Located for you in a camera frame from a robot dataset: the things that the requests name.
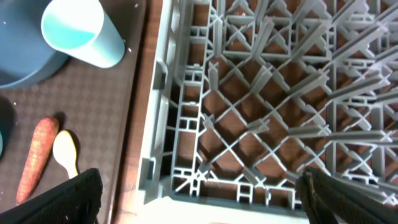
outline light blue plastic cup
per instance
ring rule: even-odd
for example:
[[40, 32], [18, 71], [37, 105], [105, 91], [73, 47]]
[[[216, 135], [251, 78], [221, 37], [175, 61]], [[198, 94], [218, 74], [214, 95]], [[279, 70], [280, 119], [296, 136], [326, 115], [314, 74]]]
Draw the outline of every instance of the light blue plastic cup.
[[43, 13], [41, 28], [49, 46], [100, 68], [116, 65], [125, 52], [98, 0], [53, 0]]

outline brown textured mat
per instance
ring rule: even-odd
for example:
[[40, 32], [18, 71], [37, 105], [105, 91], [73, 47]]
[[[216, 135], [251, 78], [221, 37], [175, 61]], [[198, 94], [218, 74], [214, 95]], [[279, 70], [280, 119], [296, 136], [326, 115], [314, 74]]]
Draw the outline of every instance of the brown textured mat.
[[[126, 40], [121, 63], [100, 69], [71, 59], [52, 78], [18, 90], [0, 91], [0, 126], [7, 145], [0, 159], [0, 212], [16, 206], [16, 192], [35, 126], [45, 116], [61, 119], [77, 139], [80, 172], [99, 168], [104, 184], [100, 223], [109, 223], [126, 128], [127, 112], [144, 23], [146, 2], [101, 0]], [[66, 181], [66, 170], [50, 157], [31, 198]]]

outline dish rack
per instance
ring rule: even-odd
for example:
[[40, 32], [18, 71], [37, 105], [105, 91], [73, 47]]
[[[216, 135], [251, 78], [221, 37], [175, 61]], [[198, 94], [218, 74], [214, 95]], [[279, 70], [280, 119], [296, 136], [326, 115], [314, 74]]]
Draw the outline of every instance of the dish rack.
[[140, 212], [307, 223], [306, 166], [398, 205], [398, 3], [368, 2], [163, 1]]

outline wooden spoon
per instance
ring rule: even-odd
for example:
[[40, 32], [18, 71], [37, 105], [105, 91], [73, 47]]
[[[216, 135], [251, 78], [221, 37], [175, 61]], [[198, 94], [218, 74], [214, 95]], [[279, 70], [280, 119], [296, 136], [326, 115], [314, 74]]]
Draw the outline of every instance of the wooden spoon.
[[76, 147], [68, 131], [60, 131], [55, 137], [52, 148], [55, 160], [63, 166], [72, 179], [78, 175], [76, 168]]

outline spoon handle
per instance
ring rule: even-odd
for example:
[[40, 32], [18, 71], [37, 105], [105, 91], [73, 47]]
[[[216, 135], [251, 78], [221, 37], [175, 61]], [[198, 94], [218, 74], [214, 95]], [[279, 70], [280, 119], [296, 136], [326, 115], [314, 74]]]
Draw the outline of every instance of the spoon handle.
[[69, 168], [69, 169], [67, 169], [67, 171], [68, 171], [69, 179], [72, 179], [72, 178], [76, 177], [76, 176], [79, 174], [79, 173], [77, 172], [77, 169], [76, 169], [75, 166], [74, 166], [74, 167], [71, 167], [71, 168]]

